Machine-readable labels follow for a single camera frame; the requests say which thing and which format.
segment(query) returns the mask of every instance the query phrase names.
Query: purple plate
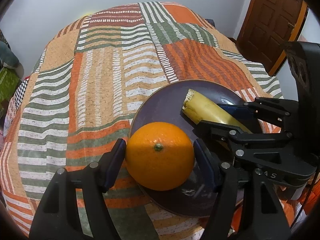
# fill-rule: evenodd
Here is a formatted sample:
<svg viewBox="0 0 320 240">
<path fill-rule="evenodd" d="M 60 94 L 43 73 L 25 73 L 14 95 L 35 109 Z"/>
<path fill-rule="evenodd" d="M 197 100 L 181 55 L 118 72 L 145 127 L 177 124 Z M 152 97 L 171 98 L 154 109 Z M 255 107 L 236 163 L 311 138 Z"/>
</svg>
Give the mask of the purple plate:
<svg viewBox="0 0 320 240">
<path fill-rule="evenodd" d="M 140 127 L 150 122 L 168 122 L 180 127 L 191 139 L 192 143 L 197 136 L 193 133 L 194 123 L 186 117 L 181 109 L 188 89 L 196 90 L 216 104 L 242 105 L 244 101 L 232 90 L 214 82 L 205 80 L 183 80 L 164 86 L 153 93 L 138 109 L 132 121 L 129 137 Z M 258 120 L 252 124 L 242 121 L 249 129 L 258 127 Z M 216 142 L 210 142 L 210 150 L 219 156 L 222 161 L 232 162 L 229 151 Z M 187 181 L 180 187 L 168 191 L 156 191 L 140 186 L 142 191 L 152 201 L 163 209 L 186 217 L 203 218 L 210 216 L 216 193 L 204 185 L 197 163 Z M 243 191 L 238 191 L 237 202 L 243 199 Z"/>
</svg>

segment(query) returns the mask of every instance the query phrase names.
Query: wire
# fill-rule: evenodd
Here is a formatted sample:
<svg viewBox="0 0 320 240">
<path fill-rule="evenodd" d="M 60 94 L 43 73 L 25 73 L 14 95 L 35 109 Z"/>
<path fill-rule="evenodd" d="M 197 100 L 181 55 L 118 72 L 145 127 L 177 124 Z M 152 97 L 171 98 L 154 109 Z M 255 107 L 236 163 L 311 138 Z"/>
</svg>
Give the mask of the wire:
<svg viewBox="0 0 320 240">
<path fill-rule="evenodd" d="M 316 179 L 317 179 L 317 177 L 318 177 L 318 175 L 319 175 L 319 172 L 320 172 L 320 160 L 318 161 L 318 166 L 317 166 L 317 169 L 316 169 L 316 173 L 315 173 L 315 176 L 313 177 L 313 180 L 312 180 L 311 185 L 310 185 L 310 187 L 309 187 L 309 190 L 308 190 L 307 196 L 306 196 L 306 198 L 305 198 L 305 200 L 304 200 L 304 202 L 303 202 L 303 204 L 302 204 L 302 206 L 301 206 L 301 208 L 300 208 L 300 210 L 299 210 L 299 212 L 298 212 L 297 216 L 295 217 L 295 219 L 294 219 L 293 223 L 291 224 L 290 229 L 292 229 L 292 227 L 294 226 L 294 224 L 297 222 L 297 220 L 298 220 L 299 216 L 301 215 L 301 213 L 302 213 L 302 211 L 303 211 L 303 209 L 304 209 L 305 205 L 307 204 L 307 202 L 308 202 L 308 198 L 309 198 L 309 197 L 310 197 L 310 195 L 311 195 L 311 192 L 312 192 L 313 186 L 314 186 L 314 185 L 315 185 L 315 183 L 316 183 Z"/>
</svg>

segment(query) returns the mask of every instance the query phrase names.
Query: bed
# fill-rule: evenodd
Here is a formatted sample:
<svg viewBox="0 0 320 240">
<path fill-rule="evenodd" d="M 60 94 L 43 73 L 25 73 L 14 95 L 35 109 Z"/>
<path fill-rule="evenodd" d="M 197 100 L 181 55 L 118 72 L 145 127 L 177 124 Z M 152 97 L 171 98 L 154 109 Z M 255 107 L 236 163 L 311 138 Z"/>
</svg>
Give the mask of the bed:
<svg viewBox="0 0 320 240">
<path fill-rule="evenodd" d="M 154 91 L 185 79 L 217 82 L 246 101 L 283 98 L 262 64 L 246 60 L 232 41 L 177 3 L 113 7 L 60 30 L 24 82 L 0 155 L 7 210 L 24 234 L 58 168 L 74 171 L 99 160 L 117 138 L 128 139 L 135 113 Z M 151 203 L 125 163 L 104 197 L 122 239 L 199 239 L 203 232 L 203 220 Z M 81 191 L 77 198 L 90 235 Z M 292 222 L 293 207 L 283 204 Z"/>
</svg>

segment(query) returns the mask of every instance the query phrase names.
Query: wall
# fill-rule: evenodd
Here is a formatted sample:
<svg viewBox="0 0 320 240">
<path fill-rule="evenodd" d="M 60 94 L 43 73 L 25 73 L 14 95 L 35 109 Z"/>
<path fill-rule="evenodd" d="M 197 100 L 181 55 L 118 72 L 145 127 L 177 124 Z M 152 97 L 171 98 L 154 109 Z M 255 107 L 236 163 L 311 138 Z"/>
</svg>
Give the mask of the wall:
<svg viewBox="0 0 320 240">
<path fill-rule="evenodd" d="M 239 17 L 239 20 L 237 22 L 235 32 L 233 34 L 233 38 L 235 40 L 238 38 L 238 35 L 240 33 L 242 24 L 244 22 L 244 18 L 247 15 L 247 11 L 248 11 L 248 8 L 249 8 L 250 1 L 251 0 L 244 0 L 243 6 L 242 6 L 242 10 L 241 10 L 241 13 L 240 13 L 240 17 Z"/>
<path fill-rule="evenodd" d="M 320 23 L 311 10 L 308 12 L 307 19 L 298 40 L 320 43 Z M 276 76 L 279 79 L 284 98 L 298 100 L 296 82 L 291 75 L 287 60 Z"/>
<path fill-rule="evenodd" d="M 84 14 L 142 1 L 149 0 L 14 0 L 0 21 L 0 29 L 27 76 L 46 44 L 66 25 Z M 158 1 L 188 6 L 202 17 L 213 19 L 217 29 L 228 37 L 235 32 L 244 3 L 244 0 Z"/>
</svg>

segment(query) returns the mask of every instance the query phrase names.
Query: brown wooden door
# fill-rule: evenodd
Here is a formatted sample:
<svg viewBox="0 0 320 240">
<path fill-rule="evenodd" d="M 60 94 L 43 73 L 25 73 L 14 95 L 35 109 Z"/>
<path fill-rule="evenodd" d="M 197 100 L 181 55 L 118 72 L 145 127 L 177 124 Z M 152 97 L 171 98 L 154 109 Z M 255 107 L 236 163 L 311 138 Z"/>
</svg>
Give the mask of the brown wooden door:
<svg viewBox="0 0 320 240">
<path fill-rule="evenodd" d="M 302 2 L 254 0 L 247 24 L 237 40 L 241 54 L 248 60 L 262 63 L 269 72 L 282 52 L 280 44 L 290 38 Z"/>
</svg>

